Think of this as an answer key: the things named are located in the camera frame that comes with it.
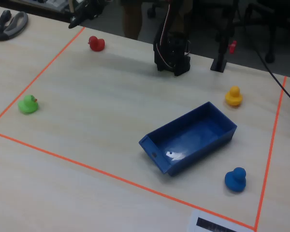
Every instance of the gray object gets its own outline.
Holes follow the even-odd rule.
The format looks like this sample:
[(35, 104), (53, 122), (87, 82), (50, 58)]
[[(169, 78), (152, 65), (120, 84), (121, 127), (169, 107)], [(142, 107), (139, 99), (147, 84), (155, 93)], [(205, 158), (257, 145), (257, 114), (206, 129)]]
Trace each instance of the gray object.
[(28, 23), (28, 15), (25, 12), (17, 13), (11, 20), (10, 24), (0, 31), (0, 41), (10, 40), (19, 35), (26, 27)]

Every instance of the blue tray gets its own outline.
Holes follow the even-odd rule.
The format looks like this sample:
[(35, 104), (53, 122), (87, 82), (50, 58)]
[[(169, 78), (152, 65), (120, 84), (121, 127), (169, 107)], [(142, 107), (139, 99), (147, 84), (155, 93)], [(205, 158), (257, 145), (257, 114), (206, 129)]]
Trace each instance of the blue tray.
[(230, 141), (236, 128), (207, 102), (150, 132), (139, 144), (163, 173), (174, 175)]

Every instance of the black stand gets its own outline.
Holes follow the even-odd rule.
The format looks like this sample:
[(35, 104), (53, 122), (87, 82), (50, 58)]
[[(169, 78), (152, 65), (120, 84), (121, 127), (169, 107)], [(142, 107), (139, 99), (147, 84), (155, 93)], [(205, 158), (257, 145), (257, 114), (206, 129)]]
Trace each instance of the black stand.
[(228, 47), (229, 47), (229, 38), (233, 28), (233, 20), (235, 16), (235, 12), (238, 7), (239, 0), (233, 0), (232, 10), (229, 14), (228, 23), (226, 29), (222, 32), (221, 40), (219, 43), (218, 57), (214, 59), (213, 64), (211, 66), (212, 71), (223, 73), (227, 60), (224, 58)]

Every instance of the orange tape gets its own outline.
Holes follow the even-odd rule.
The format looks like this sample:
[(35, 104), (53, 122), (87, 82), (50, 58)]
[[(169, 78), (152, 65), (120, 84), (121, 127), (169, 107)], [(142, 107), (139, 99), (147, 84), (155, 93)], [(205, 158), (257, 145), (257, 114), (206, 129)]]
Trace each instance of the orange tape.
[[(287, 77), (285, 76), (284, 82), (282, 84), (283, 87), (285, 87), (286, 81), (287, 81)], [(254, 231), (257, 231), (257, 229), (258, 229), (260, 213), (261, 213), (262, 203), (263, 203), (264, 194), (265, 194), (265, 187), (266, 187), (267, 177), (268, 177), (269, 169), (270, 169), (273, 145), (274, 145), (275, 134), (276, 134), (278, 118), (279, 118), (279, 112), (280, 112), (280, 107), (281, 107), (281, 102), (282, 102), (282, 97), (283, 96), (284, 96), (284, 91), (281, 90), (280, 91), (279, 101), (278, 101), (278, 106), (277, 106), (277, 110), (276, 110), (276, 117), (275, 117), (274, 126), (273, 126), (273, 132), (272, 132), (272, 138), (271, 138), (271, 143), (270, 143), (269, 155), (267, 157), (266, 169), (265, 169), (265, 174), (264, 174), (263, 186), (262, 186), (261, 197), (260, 197), (260, 201), (259, 201), (259, 206), (258, 206), (258, 211), (257, 211), (257, 217), (256, 217)]]
[(21, 95), (26, 92), (26, 90), (45, 72), (45, 70), (61, 55), (61, 53), (66, 50), (66, 48), (83, 32), (85, 27), (83, 27), (64, 47), (61, 51), (43, 68), (43, 70), (27, 85), (27, 87), (21, 91), (21, 93), (5, 108), (5, 110), (0, 114), (0, 118), (11, 108), (11, 106), (21, 97)]
[(17, 139), (11, 138), (11, 137), (6, 136), (6, 135), (3, 135), (3, 134), (0, 134), (0, 137), (5, 138), (5, 139), (8, 139), (8, 140), (11, 140), (11, 141), (14, 141), (14, 142), (16, 142), (16, 143), (19, 143), (19, 144), (22, 144), (22, 145), (24, 145), (24, 146), (30, 147), (30, 148), (32, 148), (32, 149), (35, 149), (35, 150), (41, 151), (41, 152), (43, 152), (43, 153), (46, 153), (46, 154), (48, 154), (48, 155), (51, 155), (51, 156), (57, 157), (57, 158), (59, 158), (59, 159), (65, 160), (65, 161), (67, 161), (67, 162), (71, 162), (71, 163), (77, 164), (77, 165), (82, 166), (82, 167), (84, 167), (84, 168), (91, 169), (91, 170), (93, 170), (93, 171), (95, 171), (95, 172), (98, 172), (98, 173), (101, 173), (101, 174), (103, 174), (103, 175), (109, 176), (109, 177), (114, 178), (114, 179), (116, 179), (116, 180), (120, 180), (120, 181), (125, 182), (125, 183), (127, 183), (127, 184), (129, 184), (129, 185), (133, 185), (133, 186), (135, 186), (135, 187), (137, 187), (137, 188), (140, 188), (140, 189), (143, 189), (143, 190), (146, 190), (146, 191), (149, 191), (149, 192), (155, 193), (155, 194), (157, 194), (157, 195), (159, 195), (159, 196), (161, 196), (161, 197), (165, 197), (165, 198), (167, 198), (167, 199), (169, 199), (169, 200), (172, 200), (172, 201), (175, 201), (175, 202), (178, 202), (178, 203), (181, 203), (181, 204), (184, 204), (184, 205), (190, 206), (190, 207), (195, 208), (195, 209), (202, 210), (202, 211), (204, 211), (204, 212), (207, 212), (207, 213), (209, 213), (209, 214), (212, 214), (212, 215), (214, 215), (214, 216), (220, 217), (220, 218), (222, 218), (222, 219), (225, 219), (225, 220), (231, 221), (231, 222), (233, 222), (233, 223), (236, 223), (236, 224), (238, 224), (238, 225), (240, 225), (240, 226), (243, 226), (243, 227), (246, 227), (246, 228), (248, 228), (248, 229), (251, 229), (251, 230), (254, 229), (254, 227), (249, 226), (249, 225), (246, 225), (246, 224), (244, 224), (244, 223), (242, 223), (242, 222), (240, 222), (240, 221), (234, 220), (234, 219), (232, 219), (232, 218), (230, 218), (230, 217), (226, 217), (226, 216), (224, 216), (224, 215), (221, 215), (221, 214), (215, 213), (215, 212), (210, 211), (210, 210), (208, 210), (208, 209), (205, 209), (205, 208), (199, 207), (199, 206), (197, 206), (197, 205), (194, 205), (194, 204), (188, 203), (188, 202), (186, 202), (186, 201), (183, 201), (183, 200), (177, 199), (177, 198), (175, 198), (175, 197), (172, 197), (172, 196), (166, 195), (166, 194), (164, 194), (164, 193), (158, 192), (158, 191), (153, 190), (153, 189), (150, 189), (150, 188), (148, 188), (148, 187), (145, 187), (145, 186), (139, 185), (139, 184), (137, 184), (137, 183), (134, 183), (134, 182), (129, 181), (129, 180), (127, 180), (127, 179), (124, 179), (124, 178), (122, 178), (122, 177), (119, 177), (119, 176), (116, 176), (116, 175), (114, 175), (114, 174), (111, 174), (111, 173), (105, 172), (105, 171), (103, 171), (103, 170), (100, 170), (100, 169), (97, 169), (97, 168), (91, 167), (91, 166), (89, 166), (89, 165), (87, 165), (87, 164), (84, 164), (84, 163), (81, 163), (81, 162), (78, 162), (78, 161), (75, 161), (75, 160), (69, 159), (69, 158), (67, 158), (67, 157), (64, 157), (64, 156), (61, 156), (61, 155), (55, 154), (55, 153), (50, 152), (50, 151), (46, 151), (46, 150), (44, 150), (44, 149), (38, 148), (38, 147), (36, 147), (36, 146), (30, 145), (30, 144), (27, 144), (27, 143), (24, 143), (24, 142), (22, 142), (22, 141), (20, 141), (20, 140), (17, 140)]

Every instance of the yellow rubber duck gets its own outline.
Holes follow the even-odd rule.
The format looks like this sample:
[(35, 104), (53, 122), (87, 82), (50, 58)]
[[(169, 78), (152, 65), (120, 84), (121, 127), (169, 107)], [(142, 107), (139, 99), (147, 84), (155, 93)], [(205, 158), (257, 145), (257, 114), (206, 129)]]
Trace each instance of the yellow rubber duck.
[(243, 96), (240, 94), (238, 86), (232, 86), (230, 91), (226, 94), (226, 102), (231, 106), (238, 106), (242, 103)]

